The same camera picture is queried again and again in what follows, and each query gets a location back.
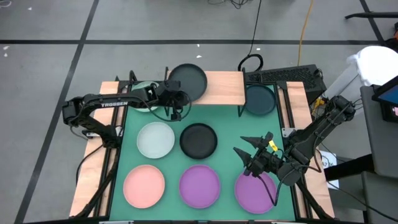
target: purple plate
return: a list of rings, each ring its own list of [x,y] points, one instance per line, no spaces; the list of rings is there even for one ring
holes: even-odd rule
[[[182,200],[193,208],[207,208],[220,196],[217,173],[206,165],[189,167],[180,178]]]
[[[272,178],[263,172],[261,178],[267,184],[272,199],[276,196],[276,186]],[[235,183],[235,197],[238,203],[246,211],[253,214],[263,214],[268,212],[274,205],[272,204],[267,190],[260,179],[253,176],[241,174]]]

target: yellow cable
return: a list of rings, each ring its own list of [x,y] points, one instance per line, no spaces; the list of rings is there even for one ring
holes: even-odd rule
[[[301,31],[300,43],[299,43],[299,45],[298,45],[298,60],[297,60],[297,66],[300,65],[301,45],[302,45],[302,42],[303,42],[304,32],[305,32],[305,28],[306,28],[306,26],[307,26],[308,18],[310,17],[310,14],[311,14],[312,5],[313,5],[313,0],[311,0],[310,7],[308,8],[307,16],[306,16],[306,18],[305,18],[303,30]]]

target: computer monitor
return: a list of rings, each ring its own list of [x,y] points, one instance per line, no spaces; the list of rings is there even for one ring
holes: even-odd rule
[[[376,89],[372,100],[398,107],[398,76]]]

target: pink plate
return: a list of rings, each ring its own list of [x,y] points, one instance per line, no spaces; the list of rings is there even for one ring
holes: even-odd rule
[[[123,183],[123,194],[133,207],[149,208],[160,200],[164,187],[164,177],[158,168],[141,165],[127,175]]]

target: black plate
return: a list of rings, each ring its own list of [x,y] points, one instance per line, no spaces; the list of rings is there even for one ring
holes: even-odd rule
[[[181,82],[181,90],[191,99],[199,99],[206,91],[207,77],[205,72],[198,66],[185,63],[175,67],[169,75],[169,80]]]
[[[191,124],[181,133],[180,147],[192,159],[204,159],[216,150],[217,135],[208,125]]]
[[[265,85],[251,85],[247,88],[246,109],[256,115],[270,113],[276,106],[276,98],[273,91]]]

